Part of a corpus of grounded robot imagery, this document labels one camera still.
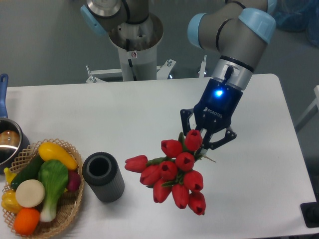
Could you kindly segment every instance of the bok choy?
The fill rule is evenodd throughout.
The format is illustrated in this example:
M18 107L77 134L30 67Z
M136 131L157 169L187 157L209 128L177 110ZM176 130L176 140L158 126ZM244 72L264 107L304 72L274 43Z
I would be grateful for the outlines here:
M68 183L68 169L60 161L50 160L42 164L38 179L45 188L40 221L50 222L56 217L57 202Z

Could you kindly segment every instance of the yellow bell pepper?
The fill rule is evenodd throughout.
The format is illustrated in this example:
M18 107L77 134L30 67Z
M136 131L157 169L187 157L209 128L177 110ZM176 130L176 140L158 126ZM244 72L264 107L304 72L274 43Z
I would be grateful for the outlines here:
M76 160L60 145L51 142L44 142L39 146L39 155L44 161L56 159L63 163L68 170L75 170L78 167Z
M15 199L15 191L9 190L2 195L1 206L9 212L17 214L22 206Z
M8 184L11 184L11 181L15 178L16 173L11 173L9 168L4 168L3 172L5 174L6 181Z

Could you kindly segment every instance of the green cucumber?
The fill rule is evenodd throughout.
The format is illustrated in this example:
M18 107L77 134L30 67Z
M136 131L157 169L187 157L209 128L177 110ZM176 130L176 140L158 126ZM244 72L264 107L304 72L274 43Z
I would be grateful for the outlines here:
M11 181L11 188L16 190L18 186L29 179L37 179L41 165L44 163L43 159L37 154L30 162L22 169Z

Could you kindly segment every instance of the light blue joint cap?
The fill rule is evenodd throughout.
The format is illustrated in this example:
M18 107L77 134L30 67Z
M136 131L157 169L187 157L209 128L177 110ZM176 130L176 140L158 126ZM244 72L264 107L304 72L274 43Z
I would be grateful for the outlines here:
M187 29L187 37L189 42L199 48L201 47L198 40L198 29L199 29L200 21L205 14L206 13L199 13L193 16L193 18L190 20L188 24L188 29Z
M276 29L276 21L268 13L255 8L246 8L238 17L261 39L270 43Z
M102 36L107 33L106 30L104 30L104 28L100 25L100 23L94 18L94 16L84 5L81 7L81 14L85 22L88 24L88 26L95 34Z
M267 13L271 14L272 12L274 12L276 6L277 6L277 0L268 0Z

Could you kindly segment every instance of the wicker basket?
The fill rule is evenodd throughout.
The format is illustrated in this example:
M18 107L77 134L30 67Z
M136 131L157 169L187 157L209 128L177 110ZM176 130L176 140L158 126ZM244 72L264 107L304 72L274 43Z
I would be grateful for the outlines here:
M3 209L3 216L4 221L8 224L8 227L11 229L12 233L15 233L17 236L21 236L23 238L28 239L47 239L52 236L55 236L65 230L70 223L75 218L79 206L81 204L82 195L83 195L83 188L84 188L84 179L82 176L82 159L79 152L68 142L64 142L63 140L59 139L45 139L44 141L39 141L38 143L34 143L29 145L27 149L24 149L17 158L15 158L12 166L10 168L11 172L18 173L21 169L23 169L29 161L37 154L38 148L40 144L43 142L53 142L56 144L61 145L66 151L68 151L77 161L78 167L78 174L81 176L81 185L78 191L76 192L65 192L58 201L57 206L57 214L56 218L49 223L42 223L39 222L37 225L34 233L30 236L22 236L17 234L13 229L13 222L15 219L15 214L8 212L7 210ZM8 191L10 186L8 183L4 186L3 193Z

